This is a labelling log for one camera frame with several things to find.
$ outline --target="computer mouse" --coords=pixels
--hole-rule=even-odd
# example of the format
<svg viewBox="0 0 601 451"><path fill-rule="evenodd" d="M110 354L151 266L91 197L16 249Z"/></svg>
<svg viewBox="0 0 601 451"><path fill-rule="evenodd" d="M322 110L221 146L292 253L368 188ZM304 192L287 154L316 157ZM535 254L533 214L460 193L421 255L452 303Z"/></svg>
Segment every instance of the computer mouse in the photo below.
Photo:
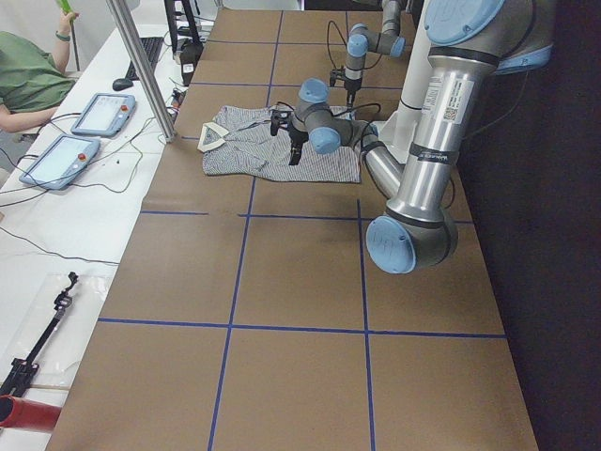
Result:
<svg viewBox="0 0 601 451"><path fill-rule="evenodd" d="M113 90L114 91L122 91L123 89L127 89L128 87L133 86L133 81L129 78L117 78L113 81Z"/></svg>

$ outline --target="blue and white device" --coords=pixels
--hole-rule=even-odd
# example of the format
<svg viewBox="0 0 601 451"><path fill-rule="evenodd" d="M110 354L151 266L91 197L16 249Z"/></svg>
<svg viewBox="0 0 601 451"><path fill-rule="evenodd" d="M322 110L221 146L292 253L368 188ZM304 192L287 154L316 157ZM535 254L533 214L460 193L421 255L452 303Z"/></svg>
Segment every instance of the blue and white device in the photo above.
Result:
<svg viewBox="0 0 601 451"><path fill-rule="evenodd" d="M65 188L84 171L99 148L99 139L61 134L19 180L49 190Z"/></svg>
<svg viewBox="0 0 601 451"><path fill-rule="evenodd" d="M71 132L83 136L110 138L123 128L135 108L127 94L96 94L77 119Z"/></svg>

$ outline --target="white desk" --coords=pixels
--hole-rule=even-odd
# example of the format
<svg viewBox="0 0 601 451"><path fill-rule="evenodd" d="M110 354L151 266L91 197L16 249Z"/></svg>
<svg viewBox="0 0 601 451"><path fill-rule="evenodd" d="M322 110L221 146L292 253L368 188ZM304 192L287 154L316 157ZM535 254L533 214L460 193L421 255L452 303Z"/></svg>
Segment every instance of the white desk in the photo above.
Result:
<svg viewBox="0 0 601 451"><path fill-rule="evenodd" d="M140 25L138 28L140 36L163 36L166 32L166 26L163 25ZM157 65L155 76L163 98L168 100L176 87L174 81L180 83L181 76L179 66L173 62L170 51L167 47L164 49L166 52ZM115 30L61 104L56 115L81 112L96 92L113 92L112 82L125 75L129 64L130 58L118 31ZM135 96L136 110L117 137L102 140L97 159L118 149L142 129L148 118L153 117L140 82L135 82L133 88L122 92ZM69 132L75 119L76 117L58 119L56 124ZM60 131L52 125L46 126L28 153L39 155L59 134ZM156 120L151 121L134 144L142 151L143 158L135 170L131 185L124 193L115 194L103 187L69 186L65 191L48 192L34 200L0 207L0 211L6 215L0 226L64 256L118 262L164 147L164 139ZM125 146L115 155L88 166L74 183L103 183L120 191L126 186L139 158L140 153L137 150ZM32 162L25 159L20 168L25 169ZM0 205L18 202L42 192L40 188L31 188L7 193L26 186L19 182L20 174L21 171L15 170L3 187ZM10 237L0 230L0 356L5 354L13 336L18 333L20 325L27 317L30 304L39 295L49 274L66 275L74 271L82 277L103 278L108 287L116 268L116 265L49 256L31 244ZM53 300L58 292L47 300L51 313ZM69 339L87 343L91 332L90 328ZM4 359L0 362L0 380L4 379L9 370L10 359ZM67 392L68 390L31 389L26 397L62 405ZM49 434L5 429L0 433L0 451L42 450L49 438Z"/></svg>

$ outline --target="gray cloth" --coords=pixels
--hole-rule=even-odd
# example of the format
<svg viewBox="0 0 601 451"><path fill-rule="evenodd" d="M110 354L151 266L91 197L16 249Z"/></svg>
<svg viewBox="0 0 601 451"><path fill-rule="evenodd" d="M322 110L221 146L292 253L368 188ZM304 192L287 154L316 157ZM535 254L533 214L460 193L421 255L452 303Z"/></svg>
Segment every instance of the gray cloth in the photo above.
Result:
<svg viewBox="0 0 601 451"><path fill-rule="evenodd" d="M352 148L340 147L331 154L319 155L307 142L300 163L288 165L290 138L284 130L277 136L270 135L270 111L224 106L213 119L221 127L204 124L198 148L204 152L205 173L250 174L275 181L361 181L359 157ZM336 114L344 110L334 107L332 111Z"/></svg>

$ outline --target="person's arm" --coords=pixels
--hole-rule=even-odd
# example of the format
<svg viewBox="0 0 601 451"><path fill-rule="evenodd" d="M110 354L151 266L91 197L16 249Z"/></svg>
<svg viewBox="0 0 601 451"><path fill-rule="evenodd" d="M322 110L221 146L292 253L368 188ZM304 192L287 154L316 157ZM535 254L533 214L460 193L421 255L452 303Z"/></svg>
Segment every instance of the person's arm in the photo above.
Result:
<svg viewBox="0 0 601 451"><path fill-rule="evenodd" d="M64 39L54 37L54 50L53 60L54 66L61 73L65 73L67 69L67 63L69 63L70 55L70 35L71 35L71 21L79 16L76 12L70 12L69 14L61 13L58 21L58 27L56 28L56 34Z"/></svg>
<svg viewBox="0 0 601 451"><path fill-rule="evenodd" d="M32 113L12 114L5 105L0 105L0 129L8 133L15 133L37 127L48 122L57 109L58 107L54 106Z"/></svg>

